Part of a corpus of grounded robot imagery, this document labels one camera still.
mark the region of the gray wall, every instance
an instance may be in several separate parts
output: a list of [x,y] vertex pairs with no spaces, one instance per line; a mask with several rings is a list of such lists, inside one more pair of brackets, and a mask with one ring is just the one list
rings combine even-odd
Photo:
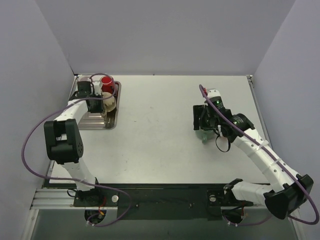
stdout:
[[[73,73],[34,0],[0,1],[0,32],[0,239],[17,240],[42,182],[24,169],[23,140],[37,121],[65,105]],[[45,173],[42,126],[26,158]]]
[[[320,208],[320,1],[297,0],[255,73],[255,90],[275,151],[315,182]],[[314,220],[309,203],[302,217]],[[319,239],[320,225],[306,226]]]
[[36,0],[75,73],[253,74],[295,0]]

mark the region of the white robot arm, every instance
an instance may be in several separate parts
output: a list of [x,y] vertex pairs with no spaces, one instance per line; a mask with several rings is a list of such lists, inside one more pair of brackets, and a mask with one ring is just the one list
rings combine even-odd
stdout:
[[[241,149],[254,162],[269,181],[269,185],[266,185],[235,179],[224,187],[226,198],[264,205],[277,218],[286,218],[306,201],[306,196],[277,162],[280,162],[302,184],[308,193],[313,186],[313,180],[308,175],[300,176],[298,172],[286,165],[270,148],[268,141],[259,135],[252,122],[245,115],[241,113],[232,115],[231,110],[224,107],[217,89],[208,90],[207,97],[223,116],[257,141],[259,145],[254,144],[245,135],[233,129],[211,106],[208,106],[207,102],[204,105],[193,106],[194,130],[202,131],[203,133],[214,131],[218,136],[226,137],[230,143]],[[277,161],[274,161],[262,147],[266,148]]]
[[83,115],[90,113],[103,113],[107,101],[115,101],[111,96],[104,99],[100,81],[78,81],[77,89],[68,101],[68,106],[53,121],[44,123],[46,151],[49,159],[54,160],[65,168],[76,181],[77,193],[81,200],[95,204],[101,201],[100,189],[89,184],[98,184],[98,180],[90,173],[84,159],[84,146],[78,129],[78,123]]

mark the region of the white tabletop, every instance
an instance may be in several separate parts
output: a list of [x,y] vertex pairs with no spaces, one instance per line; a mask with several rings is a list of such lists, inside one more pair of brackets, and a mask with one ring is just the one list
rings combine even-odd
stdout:
[[[202,84],[218,89],[224,106],[233,114],[245,114],[264,136],[245,76],[113,77],[122,84],[116,127],[80,131],[84,161],[100,183],[217,184],[236,178],[268,182],[236,146],[220,152],[214,140],[204,145],[193,130],[193,105],[204,103]],[[69,174],[55,163],[51,176]]]

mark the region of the black cable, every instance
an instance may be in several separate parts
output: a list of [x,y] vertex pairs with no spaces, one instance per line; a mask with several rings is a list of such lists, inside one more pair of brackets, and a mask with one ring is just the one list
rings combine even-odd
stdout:
[[215,135],[219,136],[219,133],[216,131],[216,129],[213,129],[213,132],[215,133]]
[[223,150],[221,150],[221,148],[218,146],[218,144],[217,144],[217,140],[218,140],[218,138],[219,138],[220,136],[218,135],[218,136],[216,136],[216,139],[215,139],[215,145],[216,145],[216,147],[221,151],[221,152],[223,152],[223,153],[227,153],[227,152],[229,152],[229,150],[230,150],[230,148],[231,148],[231,142],[229,141],[229,139],[228,139],[228,149],[226,150],[226,151],[223,151]]
[[237,206],[235,208],[232,208],[232,209],[227,209],[227,210],[222,210],[223,213],[228,213],[228,212],[235,212],[235,213],[238,213],[236,210],[238,209],[242,209],[244,206]]
[[91,83],[91,85],[92,85],[92,94],[93,95],[96,95],[96,92],[95,92],[95,85],[94,85],[94,83],[93,82],[90,82]]
[[69,193],[69,190],[74,191],[75,193],[77,193],[77,191],[74,190],[74,189],[72,189],[72,188],[70,188],[70,189],[68,189],[68,190],[66,191],[66,194],[68,194],[69,197],[74,198],[76,195],[72,196],[72,195]]

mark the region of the black bracket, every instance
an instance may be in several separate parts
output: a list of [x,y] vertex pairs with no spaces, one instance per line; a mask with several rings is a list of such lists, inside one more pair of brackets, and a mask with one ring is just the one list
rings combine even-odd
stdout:
[[96,95],[93,91],[94,85],[89,81],[78,81],[77,82],[77,91],[73,93],[73,95],[69,98],[69,101],[76,99],[84,99],[84,98],[98,98],[98,100],[86,100],[86,105],[88,108],[88,112],[92,114],[102,113],[104,111],[104,103],[102,100],[102,95]]
[[[75,119],[46,121],[44,123],[46,153],[58,164],[78,163],[84,154],[84,145]],[[66,140],[59,138],[65,134]]]
[[[297,175],[297,180],[303,188],[310,193],[314,181],[309,175]],[[301,191],[296,183],[285,184],[284,190],[279,192],[267,192],[264,194],[265,205],[268,210],[278,219],[285,219],[294,210],[307,201],[306,195]]]

